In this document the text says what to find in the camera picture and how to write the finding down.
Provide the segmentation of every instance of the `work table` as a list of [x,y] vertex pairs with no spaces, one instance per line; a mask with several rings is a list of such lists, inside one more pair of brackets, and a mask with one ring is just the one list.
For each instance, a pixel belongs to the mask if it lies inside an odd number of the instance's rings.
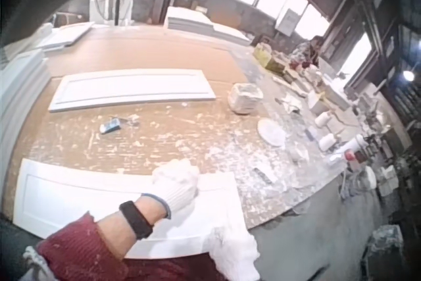
[[[9,165],[3,200],[3,213],[9,218],[22,158],[138,175],[150,175],[171,159],[187,158],[202,173],[232,171],[248,228],[284,213],[337,176],[324,169],[316,142],[304,133],[314,125],[305,101],[301,99],[301,115],[287,114],[274,101],[284,98],[287,88],[258,66],[251,48],[162,28],[103,28],[92,30],[73,47],[49,54],[47,65],[53,79],[28,116]],[[129,68],[201,69],[216,100],[48,112],[62,76]],[[252,115],[235,115],[229,109],[227,95],[236,82],[256,83],[264,93],[262,105]],[[99,133],[99,126],[111,117],[132,115],[138,116],[138,126],[123,124],[121,130]],[[257,133],[257,122],[264,117],[276,120],[287,132],[287,147],[302,144],[309,161],[296,165],[285,149],[265,143]],[[266,182],[253,171],[260,166],[279,180]]]

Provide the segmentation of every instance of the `workshop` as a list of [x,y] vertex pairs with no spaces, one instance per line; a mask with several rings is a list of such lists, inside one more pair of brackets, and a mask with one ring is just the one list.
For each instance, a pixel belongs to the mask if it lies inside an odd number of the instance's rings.
[[0,45],[0,280],[421,280],[421,0],[1,0]]

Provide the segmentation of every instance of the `ceiling light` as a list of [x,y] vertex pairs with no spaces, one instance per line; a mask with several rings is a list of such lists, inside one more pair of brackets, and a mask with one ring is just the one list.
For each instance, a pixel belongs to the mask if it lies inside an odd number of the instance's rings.
[[403,71],[403,76],[405,77],[406,80],[408,80],[409,82],[413,82],[414,81],[414,73],[411,72],[410,70],[404,70]]

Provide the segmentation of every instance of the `white glove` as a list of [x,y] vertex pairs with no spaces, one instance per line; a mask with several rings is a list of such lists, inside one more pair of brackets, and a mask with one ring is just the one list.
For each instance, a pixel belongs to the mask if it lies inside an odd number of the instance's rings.
[[188,159],[171,160],[152,172],[153,185],[147,193],[160,201],[167,209],[167,218],[171,214],[189,205],[197,193],[199,169],[192,166]]
[[259,258],[255,238],[244,230],[244,233],[227,228],[216,228],[206,241],[205,247],[216,265],[229,281],[257,281],[260,274],[255,268]]

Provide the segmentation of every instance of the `person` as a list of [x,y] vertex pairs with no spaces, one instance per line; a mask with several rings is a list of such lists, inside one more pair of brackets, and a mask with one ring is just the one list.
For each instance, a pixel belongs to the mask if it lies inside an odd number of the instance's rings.
[[289,55],[291,60],[290,67],[297,70],[301,65],[304,69],[311,64],[318,67],[318,53],[324,43],[322,36],[314,36],[311,41],[306,41],[299,44],[294,51]]
[[136,201],[93,221],[86,213],[36,246],[24,258],[30,269],[20,281],[44,280],[197,280],[257,281],[257,243],[228,228],[215,228],[204,247],[209,254],[165,260],[124,259],[153,225],[189,205],[197,193],[199,169],[187,159],[172,160],[153,171],[153,185]]

